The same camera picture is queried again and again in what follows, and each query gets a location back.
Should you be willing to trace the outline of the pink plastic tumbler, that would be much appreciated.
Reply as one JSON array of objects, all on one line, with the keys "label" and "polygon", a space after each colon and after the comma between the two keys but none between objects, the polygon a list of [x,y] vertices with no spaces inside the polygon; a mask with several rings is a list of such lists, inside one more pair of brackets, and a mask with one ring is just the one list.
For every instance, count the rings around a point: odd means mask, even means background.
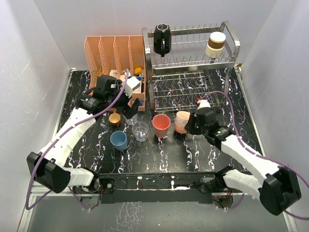
[{"label": "pink plastic tumbler", "polygon": [[152,124],[156,137],[162,139],[167,135],[171,121],[167,115],[159,114],[153,118]]}]

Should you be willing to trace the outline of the pink textured mug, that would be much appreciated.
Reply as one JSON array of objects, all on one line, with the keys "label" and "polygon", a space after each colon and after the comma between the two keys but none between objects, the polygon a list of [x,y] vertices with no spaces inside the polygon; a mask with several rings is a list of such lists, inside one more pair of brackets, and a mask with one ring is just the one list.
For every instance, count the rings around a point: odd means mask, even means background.
[{"label": "pink textured mug", "polygon": [[187,111],[178,111],[174,121],[174,129],[177,133],[186,134],[186,124],[189,121],[190,113]]}]

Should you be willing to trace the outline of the clear faceted glass cup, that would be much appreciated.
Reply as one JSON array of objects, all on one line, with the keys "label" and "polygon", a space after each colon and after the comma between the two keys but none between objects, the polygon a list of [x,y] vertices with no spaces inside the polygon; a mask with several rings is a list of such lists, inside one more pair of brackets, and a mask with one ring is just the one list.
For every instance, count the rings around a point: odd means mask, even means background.
[{"label": "clear faceted glass cup", "polygon": [[138,122],[138,114],[135,114],[132,118],[126,119],[126,123],[130,126],[133,126]]}]

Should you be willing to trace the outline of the small orange ceramic mug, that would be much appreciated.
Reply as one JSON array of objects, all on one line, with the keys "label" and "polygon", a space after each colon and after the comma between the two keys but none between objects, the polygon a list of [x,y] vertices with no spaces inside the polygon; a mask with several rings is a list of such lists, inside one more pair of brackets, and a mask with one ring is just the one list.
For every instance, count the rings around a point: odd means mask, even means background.
[{"label": "small orange ceramic mug", "polygon": [[119,113],[112,113],[109,115],[109,122],[114,126],[119,126],[121,123],[121,115]]}]

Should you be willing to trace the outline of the blue plastic tumbler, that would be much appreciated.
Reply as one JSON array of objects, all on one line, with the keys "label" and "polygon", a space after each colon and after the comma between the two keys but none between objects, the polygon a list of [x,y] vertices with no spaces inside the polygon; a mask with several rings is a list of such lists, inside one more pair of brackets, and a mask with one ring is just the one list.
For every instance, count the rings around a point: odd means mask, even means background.
[{"label": "blue plastic tumbler", "polygon": [[123,131],[115,131],[111,134],[110,142],[119,151],[124,151],[127,147],[127,136]]}]

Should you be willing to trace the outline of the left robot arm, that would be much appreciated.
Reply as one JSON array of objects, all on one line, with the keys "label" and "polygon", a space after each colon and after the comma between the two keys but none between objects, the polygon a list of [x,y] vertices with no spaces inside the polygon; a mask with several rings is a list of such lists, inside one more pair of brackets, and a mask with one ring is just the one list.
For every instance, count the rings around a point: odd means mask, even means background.
[{"label": "left robot arm", "polygon": [[132,106],[128,103],[139,87],[140,81],[134,76],[125,81],[109,75],[99,76],[97,85],[78,98],[69,119],[52,140],[38,153],[30,152],[27,156],[34,181],[54,193],[74,186],[96,192],[100,181],[95,173],[87,168],[66,168],[66,160],[85,132],[96,123],[100,112],[114,108],[126,118],[133,117],[138,112],[140,100],[136,99]]}]

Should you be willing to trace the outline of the black ceramic mug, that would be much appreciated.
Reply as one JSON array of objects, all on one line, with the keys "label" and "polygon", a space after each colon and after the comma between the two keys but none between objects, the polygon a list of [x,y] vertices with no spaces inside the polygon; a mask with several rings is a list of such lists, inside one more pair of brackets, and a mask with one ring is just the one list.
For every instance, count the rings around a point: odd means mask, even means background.
[{"label": "black ceramic mug", "polygon": [[171,31],[167,24],[158,24],[154,30],[154,52],[162,58],[171,51]]}]

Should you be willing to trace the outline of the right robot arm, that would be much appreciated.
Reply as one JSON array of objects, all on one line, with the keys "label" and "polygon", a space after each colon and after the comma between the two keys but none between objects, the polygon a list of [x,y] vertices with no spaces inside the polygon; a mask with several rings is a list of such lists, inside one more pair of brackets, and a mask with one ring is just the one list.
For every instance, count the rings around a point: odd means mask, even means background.
[{"label": "right robot arm", "polygon": [[225,192],[237,189],[258,199],[273,215],[279,215],[301,199],[296,173],[289,167],[279,165],[259,156],[228,126],[221,126],[216,113],[210,107],[191,113],[185,126],[191,135],[203,135],[209,144],[234,158],[249,174],[226,166],[207,183],[208,188]]}]

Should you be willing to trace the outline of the brown and cream cup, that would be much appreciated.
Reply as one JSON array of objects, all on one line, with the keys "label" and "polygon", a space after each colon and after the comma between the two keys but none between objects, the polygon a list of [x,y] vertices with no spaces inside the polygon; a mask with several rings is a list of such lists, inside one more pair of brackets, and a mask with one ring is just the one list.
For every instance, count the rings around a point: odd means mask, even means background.
[{"label": "brown and cream cup", "polygon": [[223,51],[226,35],[222,32],[212,32],[210,34],[205,53],[211,58],[218,58]]}]

